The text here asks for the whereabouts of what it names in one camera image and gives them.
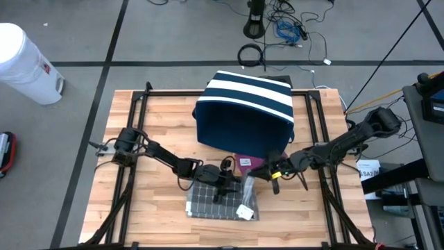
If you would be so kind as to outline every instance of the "wooden table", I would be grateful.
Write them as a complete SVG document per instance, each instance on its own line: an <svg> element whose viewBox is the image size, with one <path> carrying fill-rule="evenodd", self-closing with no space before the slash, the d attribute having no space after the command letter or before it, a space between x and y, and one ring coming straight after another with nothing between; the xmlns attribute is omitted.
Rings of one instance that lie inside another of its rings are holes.
<svg viewBox="0 0 444 250"><path fill-rule="evenodd" d="M339 94L337 90L320 90L320 93L329 136L334 139L347 131ZM115 92L104 141L115 138L126 126L132 94L132 90ZM196 122L191 116L196 100L197 97L149 97L144 130L152 140L180 157L198 158L219 165L230 153L197 143ZM312 106L319 140L322 141L314 101ZM303 97L293 97L293 109L296 139L288 145L287 153L313 144ZM110 157L99 158L99 164L108 160ZM351 158L345 162L355 166ZM88 240L108 215L116 174L114 164L104 165L96 171L79 242ZM305 191L295 178L280 181L279 195L273 194L270 183L257 180L259 222L196 219L187 217L187 193L178 188L177 178L171 170L156 160L140 158L126 245L137 241L145 247L319 247L322 241L329 241L319 177L311 169L305 172L305 177L309 191ZM346 212L366 237L372 239L373 230L358 173L340 165L338 179ZM342 236L335 212L334 218L340 242ZM117 218L113 242L117 242L120 219Z"/></svg>

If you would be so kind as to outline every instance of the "yellow tag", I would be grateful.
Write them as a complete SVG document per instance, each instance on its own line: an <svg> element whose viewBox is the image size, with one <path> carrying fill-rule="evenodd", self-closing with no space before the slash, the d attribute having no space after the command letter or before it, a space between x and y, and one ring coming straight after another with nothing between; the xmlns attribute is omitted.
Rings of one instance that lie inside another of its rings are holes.
<svg viewBox="0 0 444 250"><path fill-rule="evenodd" d="M276 172L276 173L274 173L274 174L271 175L271 178L272 178L272 179L276 179L276 178L279 178L279 177L281 177L281 176L282 176L282 174L281 174L280 172Z"/></svg>

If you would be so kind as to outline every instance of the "black floor stripe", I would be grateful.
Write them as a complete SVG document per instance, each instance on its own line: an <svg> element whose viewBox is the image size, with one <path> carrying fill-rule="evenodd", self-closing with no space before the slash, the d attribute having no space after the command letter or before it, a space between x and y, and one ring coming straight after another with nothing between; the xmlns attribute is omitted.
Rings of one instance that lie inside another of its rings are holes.
<svg viewBox="0 0 444 250"><path fill-rule="evenodd" d="M419 6L422 8L424 7L424 2L422 0L416 0L419 4ZM430 25L430 28L432 28L433 34L435 34L436 39L438 40L439 45L441 46L441 49L444 51L444 38L441 35L441 32L439 32L438 27L435 24L435 21L433 20L432 16L430 15L430 12L427 8L423 11L425 19Z"/></svg>
<svg viewBox="0 0 444 250"><path fill-rule="evenodd" d="M331 66L378 66L379 60L333 60ZM237 60L52 62L55 67L215 67L239 66ZM270 66L315 66L308 60L268 60ZM383 66L443 66L444 60L388 60Z"/></svg>
<svg viewBox="0 0 444 250"><path fill-rule="evenodd" d="M117 40L119 38L119 33L122 27L123 19L125 17L126 8L128 7L129 0L123 0L119 17L117 18L116 26L114 28L114 33L112 34L110 46L106 55L105 62L111 62L114 55L114 50L116 49ZM100 100L103 94L103 89L105 88L106 78L110 71L109 66L105 66L102 69L100 75L99 83L97 84L96 93L94 95L94 100L92 101L91 109L89 111L88 119L86 122L85 130L83 131L82 140L80 141L80 147L78 149L76 161L74 163L74 168L72 170L71 178L69 179L69 184L67 192L65 194L65 199L63 200L62 210L60 211L59 218L54 230L53 238L51 241L51 248L59 248L62 242L63 234L68 221L69 212L71 211L71 206L74 200L74 195L76 193L76 188L78 184L78 179L82 171L83 161L85 159L86 150L88 147L89 138L91 137L92 128L94 126L94 121L96 119L97 110L99 109Z"/></svg>

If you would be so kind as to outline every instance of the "white stripe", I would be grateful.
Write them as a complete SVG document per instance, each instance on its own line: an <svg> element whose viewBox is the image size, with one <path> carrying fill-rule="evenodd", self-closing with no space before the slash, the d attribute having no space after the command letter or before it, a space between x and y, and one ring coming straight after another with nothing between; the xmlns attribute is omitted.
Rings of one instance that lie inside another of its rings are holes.
<svg viewBox="0 0 444 250"><path fill-rule="evenodd" d="M265 97L274 101L278 101L282 104L293 107L293 100L289 95L281 94L276 91L267 90L263 87L251 86L245 83L235 83L230 81L211 80L208 83L207 88L216 88L224 90L236 90L240 92L255 94L260 97Z"/></svg>
<svg viewBox="0 0 444 250"><path fill-rule="evenodd" d="M243 105L247 105L247 106L250 106L250 107L258 108L258 109L263 110L265 112L277 115L279 117L287 119L291 123L294 123L294 119L291 116L285 115L285 114L283 114L283 113L281 113L279 111L276 111L276 110L271 109L271 108L264 107L264 106L256 104L256 103L251 103L249 101L243 101L243 100L227 98L227 97L199 97L198 101L228 101L228 102L232 102L232 103L240 103L240 104L243 104Z"/></svg>
<svg viewBox="0 0 444 250"><path fill-rule="evenodd" d="M222 71L222 70L218 70L217 73L229 74L229 75L232 75L232 76L240 76L240 77L244 77L244 78L249 78L249 79L258 80L258 81L264 81L264 82L267 82L267 83L274 83L274 84L277 84L277 85L281 85L283 87L291 88L291 86L288 83L281 83L281 82L270 80L270 79L259 78L259 77L254 77L254 76L245 76L245 75L241 75L241 74L225 72L225 71Z"/></svg>

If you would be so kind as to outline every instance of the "navy striped bag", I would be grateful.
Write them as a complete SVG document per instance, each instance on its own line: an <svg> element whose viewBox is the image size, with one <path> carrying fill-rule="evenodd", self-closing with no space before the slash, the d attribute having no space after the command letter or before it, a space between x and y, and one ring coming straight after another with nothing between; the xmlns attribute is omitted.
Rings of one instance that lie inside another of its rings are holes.
<svg viewBox="0 0 444 250"><path fill-rule="evenodd" d="M196 102L200 143L265 158L294 140L288 83L218 71Z"/></svg>

